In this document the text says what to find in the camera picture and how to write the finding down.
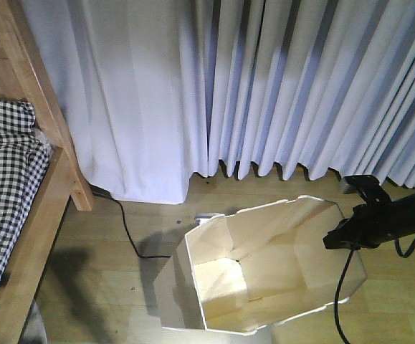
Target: bedding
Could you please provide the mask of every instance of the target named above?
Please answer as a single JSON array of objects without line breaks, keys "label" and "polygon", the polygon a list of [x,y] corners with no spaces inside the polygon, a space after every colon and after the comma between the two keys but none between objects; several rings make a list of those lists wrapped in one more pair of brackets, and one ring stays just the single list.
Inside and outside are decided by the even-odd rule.
[{"label": "bedding", "polygon": [[0,282],[49,164],[34,123],[30,103],[0,101]]}]

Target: open cardboard box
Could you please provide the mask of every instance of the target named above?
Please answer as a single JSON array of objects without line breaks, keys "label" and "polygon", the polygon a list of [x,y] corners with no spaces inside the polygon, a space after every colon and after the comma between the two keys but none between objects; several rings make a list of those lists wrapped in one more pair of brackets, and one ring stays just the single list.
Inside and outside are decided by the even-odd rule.
[{"label": "open cardboard box", "polygon": [[[323,237],[342,218],[337,204],[300,196],[205,221],[154,282],[162,326],[249,335],[333,304],[348,250]],[[356,252],[340,300],[365,279]]]}]

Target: hardwood floor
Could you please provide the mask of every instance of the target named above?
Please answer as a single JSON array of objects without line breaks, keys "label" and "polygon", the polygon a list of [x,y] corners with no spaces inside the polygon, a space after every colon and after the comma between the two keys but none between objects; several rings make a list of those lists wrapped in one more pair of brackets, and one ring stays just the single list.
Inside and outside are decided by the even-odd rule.
[{"label": "hardwood floor", "polygon": [[[386,183],[392,199],[412,193]],[[133,238],[144,254],[171,254],[193,227],[197,212],[235,211],[293,199],[301,194],[339,204],[345,216],[362,203],[343,195],[333,172],[308,182],[298,170],[290,181],[277,174],[243,181],[193,176],[187,200],[180,205],[123,203]],[[255,337],[205,331],[163,330],[158,319],[153,280],[165,260],[140,260],[125,235],[118,205],[97,199],[93,212],[77,212],[70,204],[59,232],[37,303],[52,344],[175,343],[342,343],[333,309],[314,313]],[[409,243],[404,240],[403,246]],[[361,251],[368,280],[340,306],[340,319],[352,344],[415,343],[415,253],[398,257],[393,244]]]}]

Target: power cord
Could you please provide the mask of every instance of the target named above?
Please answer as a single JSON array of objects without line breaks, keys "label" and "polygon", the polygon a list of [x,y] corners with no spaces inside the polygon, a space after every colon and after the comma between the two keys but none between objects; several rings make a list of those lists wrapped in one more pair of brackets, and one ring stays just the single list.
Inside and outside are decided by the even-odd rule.
[{"label": "power cord", "polygon": [[116,199],[114,199],[114,198],[113,198],[113,197],[111,197],[111,196],[106,196],[106,195],[104,195],[104,194],[102,194],[102,193],[98,193],[98,192],[92,192],[92,194],[93,194],[94,196],[96,196],[96,197],[100,197],[100,198],[103,198],[103,199],[108,199],[108,200],[110,200],[110,201],[113,201],[113,202],[115,202],[118,206],[120,206],[120,209],[121,209],[121,216],[122,216],[122,218],[123,218],[123,225],[124,225],[124,229],[126,230],[126,234],[128,235],[129,242],[130,242],[130,244],[133,246],[133,248],[134,248],[134,252],[135,252],[135,254],[137,254],[137,257],[139,257],[139,258],[141,258],[141,259],[171,258],[171,256],[165,256],[165,255],[144,256],[143,254],[140,254],[140,253],[139,253],[139,251],[137,250],[137,246],[135,245],[135,243],[134,243],[134,241],[133,241],[133,238],[130,236],[129,229],[128,229],[128,224],[127,224],[127,222],[126,222],[126,214],[125,214],[125,212],[124,212],[123,205],[122,205],[119,201],[117,201]]},{"label": "power cord", "polygon": [[341,339],[343,340],[345,344],[350,344],[350,342],[347,339],[347,337],[344,335],[343,329],[339,321],[338,303],[339,303],[339,294],[341,292],[341,287],[343,286],[344,277],[345,277],[346,272],[348,271],[349,264],[350,264],[350,261],[352,260],[352,256],[355,250],[356,250],[356,247],[352,245],[350,247],[348,258],[345,261],[344,269],[343,269],[343,272],[341,273],[341,277],[339,279],[338,286],[336,287],[336,293],[335,293],[335,304],[334,304],[335,324],[336,324],[336,329],[338,330],[339,336],[341,337]]},{"label": "power cord", "polygon": [[399,239],[395,239],[395,250],[396,253],[402,257],[402,258],[408,258],[409,256],[411,256],[415,250],[415,238],[413,240],[413,242],[411,243],[411,245],[409,245],[409,248],[406,250],[405,253],[403,253],[401,251],[401,247],[400,247],[400,240]]},{"label": "power cord", "polygon": [[[334,304],[334,313],[335,313],[335,324],[336,324],[336,329],[338,330],[339,336],[341,337],[341,339],[343,340],[344,344],[350,344],[349,340],[347,339],[347,337],[344,335],[343,329],[341,327],[340,321],[339,321],[339,312],[338,312],[338,302],[339,302],[339,294],[341,292],[341,287],[343,286],[343,281],[344,281],[344,277],[346,272],[348,271],[349,268],[349,264],[350,261],[352,260],[352,256],[354,251],[356,250],[356,245],[351,245],[350,246],[350,252],[348,255],[348,258],[345,262],[344,265],[344,269],[343,272],[341,273],[341,277],[339,279],[338,282],[338,286],[336,288],[336,293],[335,293],[335,304]],[[406,250],[405,253],[403,253],[401,251],[401,247],[400,247],[400,240],[399,239],[395,239],[395,250],[396,253],[402,257],[402,258],[408,258],[409,256],[411,256],[415,250],[415,238],[413,240],[413,242],[411,243],[411,245],[409,245],[409,248]]]}]

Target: wooden bed frame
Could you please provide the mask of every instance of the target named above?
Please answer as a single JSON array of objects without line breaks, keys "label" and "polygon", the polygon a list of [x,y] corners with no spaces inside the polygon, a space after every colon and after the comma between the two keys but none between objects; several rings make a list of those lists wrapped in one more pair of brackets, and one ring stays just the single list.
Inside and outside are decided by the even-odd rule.
[{"label": "wooden bed frame", "polygon": [[72,139],[18,1],[0,0],[0,99],[26,100],[37,125],[56,146],[0,287],[0,344],[16,344],[71,196],[91,210],[90,186],[80,172]]}]

